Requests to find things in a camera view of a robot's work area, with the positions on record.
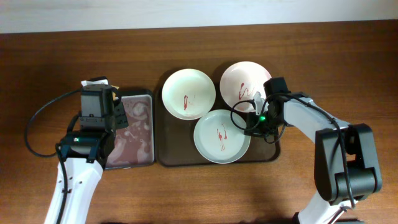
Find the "pale blue plate with stain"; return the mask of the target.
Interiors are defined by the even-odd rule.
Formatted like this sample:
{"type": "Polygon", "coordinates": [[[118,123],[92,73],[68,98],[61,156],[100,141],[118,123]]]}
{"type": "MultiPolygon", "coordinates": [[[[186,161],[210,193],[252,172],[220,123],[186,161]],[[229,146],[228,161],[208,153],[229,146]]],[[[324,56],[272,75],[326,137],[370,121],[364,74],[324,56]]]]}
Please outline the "pale blue plate with stain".
{"type": "Polygon", "coordinates": [[[197,151],[208,161],[229,164],[249,149],[251,137],[244,134],[245,120],[229,110],[210,111],[201,117],[193,132],[197,151]]]}

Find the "cream plate with red stain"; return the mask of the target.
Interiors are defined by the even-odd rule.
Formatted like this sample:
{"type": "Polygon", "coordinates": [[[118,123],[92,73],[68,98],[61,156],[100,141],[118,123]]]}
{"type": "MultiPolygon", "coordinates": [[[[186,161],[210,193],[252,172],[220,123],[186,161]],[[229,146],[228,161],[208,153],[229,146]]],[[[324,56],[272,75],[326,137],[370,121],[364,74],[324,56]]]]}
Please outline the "cream plate with red stain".
{"type": "Polygon", "coordinates": [[[185,68],[174,72],[166,79],[161,97],[171,115],[182,120],[194,120],[212,109],[216,90],[207,74],[185,68]]]}

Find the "green and yellow scrub sponge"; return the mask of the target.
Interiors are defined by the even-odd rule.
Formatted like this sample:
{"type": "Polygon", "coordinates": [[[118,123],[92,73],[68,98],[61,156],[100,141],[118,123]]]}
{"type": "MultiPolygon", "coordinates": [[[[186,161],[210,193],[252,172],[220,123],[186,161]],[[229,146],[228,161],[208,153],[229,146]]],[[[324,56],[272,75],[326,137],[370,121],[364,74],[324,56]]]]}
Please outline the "green and yellow scrub sponge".
{"type": "MultiPolygon", "coordinates": [[[[83,80],[81,81],[81,85],[82,87],[87,86],[87,85],[94,85],[94,84],[106,84],[109,85],[109,81],[108,79],[100,79],[100,80],[94,80],[94,81],[90,81],[90,80],[83,80]]],[[[117,100],[119,97],[117,96],[116,93],[113,93],[113,100],[117,100]]]]}

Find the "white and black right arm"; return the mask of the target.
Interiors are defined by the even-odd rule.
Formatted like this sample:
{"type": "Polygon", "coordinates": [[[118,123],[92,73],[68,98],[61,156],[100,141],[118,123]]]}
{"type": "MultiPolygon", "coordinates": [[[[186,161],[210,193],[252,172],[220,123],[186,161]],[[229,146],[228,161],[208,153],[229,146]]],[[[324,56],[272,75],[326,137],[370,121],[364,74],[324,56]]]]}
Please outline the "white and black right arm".
{"type": "Polygon", "coordinates": [[[266,97],[255,93],[248,103],[254,108],[244,133],[268,138],[278,128],[295,127],[315,145],[316,192],[292,223],[341,223],[340,216],[381,190],[382,177],[372,129],[350,124],[321,109],[306,94],[292,93],[283,78],[263,84],[266,97]]]}

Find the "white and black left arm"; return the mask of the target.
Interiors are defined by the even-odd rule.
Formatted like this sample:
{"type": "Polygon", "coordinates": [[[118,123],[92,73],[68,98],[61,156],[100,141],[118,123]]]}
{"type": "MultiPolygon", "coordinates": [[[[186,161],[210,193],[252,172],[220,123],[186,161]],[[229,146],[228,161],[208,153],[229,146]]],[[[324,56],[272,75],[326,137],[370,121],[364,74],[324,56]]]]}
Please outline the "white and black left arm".
{"type": "Polygon", "coordinates": [[[115,147],[116,131],[128,125],[122,96],[106,77],[81,84],[81,110],[55,145],[58,174],[46,223],[86,222],[92,196],[115,147]]]}

